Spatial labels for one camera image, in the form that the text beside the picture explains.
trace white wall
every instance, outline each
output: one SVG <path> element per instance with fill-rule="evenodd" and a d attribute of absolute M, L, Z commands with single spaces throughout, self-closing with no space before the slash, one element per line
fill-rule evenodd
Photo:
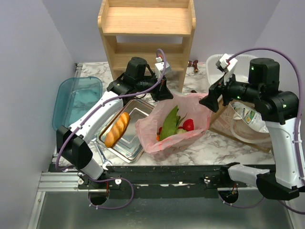
<path fill-rule="evenodd" d="M 25 229 L 54 150 L 60 83 L 75 65 L 41 0 L 0 3 L 0 228 Z"/>
<path fill-rule="evenodd" d="M 107 60 L 97 27 L 102 0 L 42 1 L 77 62 Z M 236 52 L 253 47 L 278 2 L 279 0 L 194 0 L 197 23 L 190 58 L 205 61 L 215 53 Z"/>
<path fill-rule="evenodd" d="M 304 55 L 305 55 L 305 31 L 304 31 L 304 0 L 281 0 L 276 7 L 273 16 L 266 25 L 262 35 L 255 46 L 266 46 L 278 49 L 287 54 L 296 63 L 305 85 L 304 78 Z M 253 54 L 271 57 L 280 62 L 280 89 L 292 91 L 298 94 L 297 80 L 292 67 L 286 60 L 277 54 L 269 52 L 253 52 Z M 301 136 L 305 138 L 305 117 L 302 117 Z M 300 211 L 305 211 L 305 195 L 293 200 L 293 206 Z M 298 215 L 305 225 L 305 216 Z"/>

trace red object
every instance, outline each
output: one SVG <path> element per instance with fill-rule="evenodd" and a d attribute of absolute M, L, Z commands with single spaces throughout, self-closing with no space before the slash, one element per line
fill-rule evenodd
<path fill-rule="evenodd" d="M 192 131 L 194 130 L 194 121 L 192 119 L 185 120 L 182 127 L 186 131 Z"/>

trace bread loaf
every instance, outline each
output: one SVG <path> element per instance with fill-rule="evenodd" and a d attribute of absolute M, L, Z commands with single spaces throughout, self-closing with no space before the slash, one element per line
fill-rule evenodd
<path fill-rule="evenodd" d="M 110 148 L 122 136 L 129 122 L 129 114 L 123 112 L 116 123 L 112 126 L 105 138 L 105 146 Z"/>

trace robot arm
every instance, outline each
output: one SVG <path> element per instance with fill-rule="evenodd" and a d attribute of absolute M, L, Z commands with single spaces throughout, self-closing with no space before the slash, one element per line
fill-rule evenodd
<path fill-rule="evenodd" d="M 103 168 L 93 159 L 93 153 L 88 147 L 88 143 L 94 137 L 94 134 L 104 124 L 108 118 L 123 108 L 123 106 L 131 99 L 126 95 L 136 92 L 142 92 L 156 84 L 163 71 L 164 63 L 157 60 L 155 65 L 157 76 L 152 72 L 146 60 L 133 57 L 127 65 L 124 72 L 117 80 L 111 82 L 107 87 L 107 91 L 97 104 L 95 104 L 82 118 L 73 123 L 69 128 L 61 126 L 56 132 L 57 149 L 60 151 L 68 137 L 74 133 L 73 137 L 64 147 L 62 156 L 81 170 L 92 179 L 98 179 Z M 144 76 L 146 68 L 149 69 L 151 76 Z M 166 63 L 165 72 L 171 70 L 169 63 Z M 155 101 L 172 99 L 173 95 L 166 87 L 166 78 L 163 77 L 161 82 L 150 91 Z M 106 100 L 118 97 L 103 106 Z"/>
<path fill-rule="evenodd" d="M 237 60 L 232 59 L 233 62 L 227 63 L 228 57 L 230 56 L 225 54 L 216 64 L 218 69 L 225 72 L 224 76 L 211 85 L 208 96 L 199 103 L 213 112 L 218 110 L 217 99 L 221 95 L 224 105 L 228 105 L 233 99 L 253 103 L 269 130 L 276 172 L 249 168 L 235 163 L 227 167 L 227 174 L 233 181 L 257 187 L 266 198 L 280 200 L 296 198 L 299 196 L 299 191 L 304 188 L 299 169 L 304 170 L 305 167 L 302 146 L 300 144 L 302 168 L 299 168 L 293 141 L 298 98 L 292 92 L 278 90 L 278 62 L 269 58 L 251 60 L 249 83 L 242 83 L 235 80 L 232 71 Z"/>

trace stainless steel tray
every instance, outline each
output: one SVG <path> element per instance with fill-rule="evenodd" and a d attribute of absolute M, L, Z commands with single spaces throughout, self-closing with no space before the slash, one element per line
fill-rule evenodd
<path fill-rule="evenodd" d="M 143 147 L 135 131 L 135 123 L 139 119 L 147 117 L 153 108 L 154 106 L 143 100 L 130 100 L 128 104 L 126 104 L 125 107 L 123 107 L 123 109 L 120 110 L 117 115 L 106 125 L 106 127 L 103 128 L 102 132 L 100 133 L 99 140 L 104 144 L 107 133 L 118 120 L 120 114 L 122 112 L 127 112 L 130 116 L 130 120 L 123 136 L 112 148 L 108 149 L 127 163 L 137 161 L 143 153 Z"/>

